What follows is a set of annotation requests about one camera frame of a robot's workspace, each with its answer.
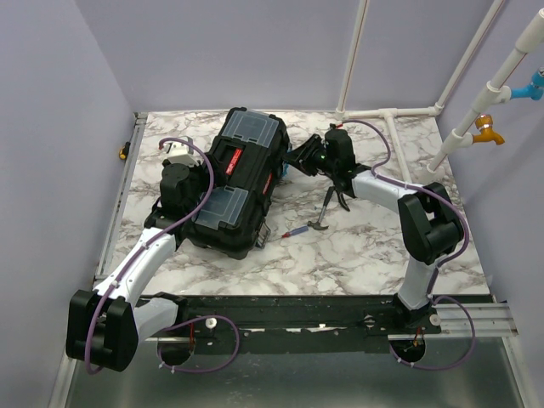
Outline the steel claw hammer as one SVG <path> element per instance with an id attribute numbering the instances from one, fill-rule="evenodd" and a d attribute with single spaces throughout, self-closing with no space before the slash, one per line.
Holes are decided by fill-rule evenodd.
<path id="1" fill-rule="evenodd" d="M 328 229 L 328 226 L 323 224 L 323 220 L 324 220 L 324 217 L 326 215 L 326 209 L 327 209 L 327 207 L 328 207 L 328 205 L 329 205 L 329 203 L 331 201 L 331 198 L 332 198 L 332 195 L 333 195 L 334 192 L 335 192 L 335 188 L 333 186 L 328 188 L 328 190 L 326 192 L 325 199 L 324 199 L 324 201 L 322 203 L 320 214 L 319 214 L 318 218 L 315 221 L 308 221 L 307 222 L 307 226 L 310 229 L 318 230 L 318 231 Z"/>

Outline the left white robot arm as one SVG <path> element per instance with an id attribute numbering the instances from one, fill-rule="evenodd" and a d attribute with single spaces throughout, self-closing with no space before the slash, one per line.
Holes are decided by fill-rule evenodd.
<path id="1" fill-rule="evenodd" d="M 125 370 L 139 344 L 156 332 L 182 334 L 189 316 L 163 297 L 137 302 L 155 272 L 179 248 L 184 226 L 205 206 L 215 184 L 209 155 L 188 139 L 164 138 L 167 151 L 159 204 L 136 246 L 90 291 L 79 290 L 69 304 L 65 352 L 84 363 L 88 374 Z"/>

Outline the black plastic toolbox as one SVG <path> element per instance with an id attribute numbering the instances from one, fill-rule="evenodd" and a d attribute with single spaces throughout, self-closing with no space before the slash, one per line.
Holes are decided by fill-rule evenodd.
<path id="1" fill-rule="evenodd" d="M 218 166 L 214 189 L 183 228 L 193 245 L 243 259 L 268 240 L 265 218 L 284 175 L 291 143 L 284 121 L 244 107 L 231 109 L 207 155 Z"/>

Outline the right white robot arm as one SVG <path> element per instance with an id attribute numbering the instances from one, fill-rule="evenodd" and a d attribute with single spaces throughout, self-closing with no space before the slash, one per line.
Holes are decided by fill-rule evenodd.
<path id="1" fill-rule="evenodd" d="M 284 162 L 307 176 L 322 174 L 332 183 L 341 203 L 343 195 L 370 201 L 397 213 L 409 262 L 396 294 L 401 305 L 391 312 L 393 327 L 412 332 L 422 323 L 419 309 L 430 303 L 438 268 L 465 238 L 466 224 L 452 206 L 442 184 L 406 184 L 377 173 L 355 159 L 352 139 L 341 127 L 321 137 L 312 135 L 286 153 Z"/>

